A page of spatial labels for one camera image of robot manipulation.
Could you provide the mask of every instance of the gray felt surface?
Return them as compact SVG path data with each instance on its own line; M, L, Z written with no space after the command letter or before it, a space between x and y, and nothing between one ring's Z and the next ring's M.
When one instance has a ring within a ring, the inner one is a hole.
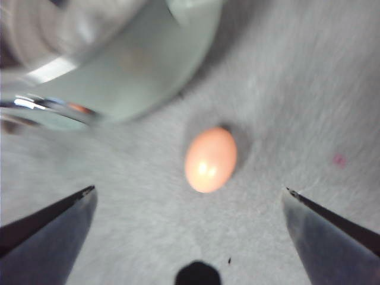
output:
M308 284L284 186L380 232L379 12L377 0L230 1L204 65L168 104L83 132L2 134L2 222L95 184L68 284L171 284L195 259L223 284ZM220 123L239 166L200 194L183 176L184 152Z

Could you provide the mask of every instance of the egg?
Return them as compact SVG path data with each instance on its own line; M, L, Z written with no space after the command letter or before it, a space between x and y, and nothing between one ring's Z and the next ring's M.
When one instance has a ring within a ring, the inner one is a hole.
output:
M185 174L198 192L221 188L231 177L238 150L231 133L215 127L200 133L191 142L185 158Z

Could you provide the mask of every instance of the red stain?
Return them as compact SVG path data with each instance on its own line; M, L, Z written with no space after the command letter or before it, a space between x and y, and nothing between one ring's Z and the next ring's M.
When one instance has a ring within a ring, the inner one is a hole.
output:
M332 162L334 162L334 164L340 168L345 168L347 164L347 159L342 154L337 153L332 159Z

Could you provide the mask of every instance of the fabric surface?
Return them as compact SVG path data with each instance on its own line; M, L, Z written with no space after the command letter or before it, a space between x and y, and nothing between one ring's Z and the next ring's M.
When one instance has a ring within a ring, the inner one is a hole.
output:
M2 222L95 184L68 284L173 284L194 260L222 284L309 284L280 204L288 186L380 232L380 2L234 0L174 100L129 122L1 137ZM228 124L235 174L183 175L191 138Z

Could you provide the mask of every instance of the orange egg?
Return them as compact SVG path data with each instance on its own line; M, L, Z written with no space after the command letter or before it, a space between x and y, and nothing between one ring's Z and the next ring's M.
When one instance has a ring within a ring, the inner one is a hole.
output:
M218 190L231 177L238 151L230 132L216 127L199 134L191 143L185 160L189 184L198 192Z

